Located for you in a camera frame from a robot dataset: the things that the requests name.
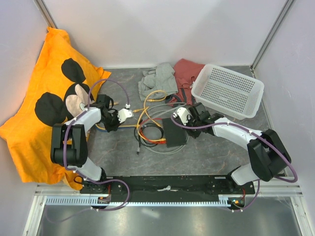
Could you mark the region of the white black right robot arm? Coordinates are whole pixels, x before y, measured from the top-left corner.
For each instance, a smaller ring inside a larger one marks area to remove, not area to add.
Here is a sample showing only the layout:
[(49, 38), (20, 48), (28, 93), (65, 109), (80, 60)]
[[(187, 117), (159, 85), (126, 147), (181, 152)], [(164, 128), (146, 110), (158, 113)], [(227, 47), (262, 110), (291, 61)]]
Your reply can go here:
[(236, 168), (225, 181), (230, 193), (238, 193), (243, 185), (254, 181), (265, 182), (278, 177), (291, 158), (276, 131), (249, 129), (230, 121), (227, 117), (215, 113), (211, 115), (201, 103), (188, 108), (181, 107), (176, 114), (193, 138), (200, 133), (208, 133), (225, 138), (248, 151), (249, 164)]

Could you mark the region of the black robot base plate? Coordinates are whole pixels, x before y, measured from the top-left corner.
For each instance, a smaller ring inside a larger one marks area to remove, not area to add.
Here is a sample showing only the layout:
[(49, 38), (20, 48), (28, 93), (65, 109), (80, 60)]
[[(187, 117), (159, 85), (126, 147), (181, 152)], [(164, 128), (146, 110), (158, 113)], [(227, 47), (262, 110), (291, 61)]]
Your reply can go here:
[(237, 185), (228, 175), (119, 176), (117, 181), (94, 184), (76, 177), (81, 194), (109, 194), (121, 201), (132, 200), (217, 200), (219, 195), (254, 194), (252, 182)]

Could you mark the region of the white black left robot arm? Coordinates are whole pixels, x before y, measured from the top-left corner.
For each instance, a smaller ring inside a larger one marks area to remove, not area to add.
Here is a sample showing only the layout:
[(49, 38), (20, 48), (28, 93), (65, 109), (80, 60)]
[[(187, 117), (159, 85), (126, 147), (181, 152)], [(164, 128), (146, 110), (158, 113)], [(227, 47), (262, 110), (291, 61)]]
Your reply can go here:
[(51, 161), (73, 171), (91, 182), (96, 193), (104, 193), (108, 188), (106, 173), (88, 157), (87, 133), (98, 123), (105, 129), (116, 131), (121, 125), (119, 112), (113, 108), (111, 97), (101, 94), (96, 102), (82, 113), (64, 124), (52, 128)]

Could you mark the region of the black network switch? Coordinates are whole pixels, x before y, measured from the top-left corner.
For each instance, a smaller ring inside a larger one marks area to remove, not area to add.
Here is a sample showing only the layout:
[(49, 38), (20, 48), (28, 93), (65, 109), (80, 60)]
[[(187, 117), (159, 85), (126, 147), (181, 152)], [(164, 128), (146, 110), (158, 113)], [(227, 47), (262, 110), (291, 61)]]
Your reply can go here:
[(175, 125), (171, 118), (162, 119), (162, 127), (166, 146), (168, 148), (179, 147), (187, 144), (187, 133), (182, 128)]

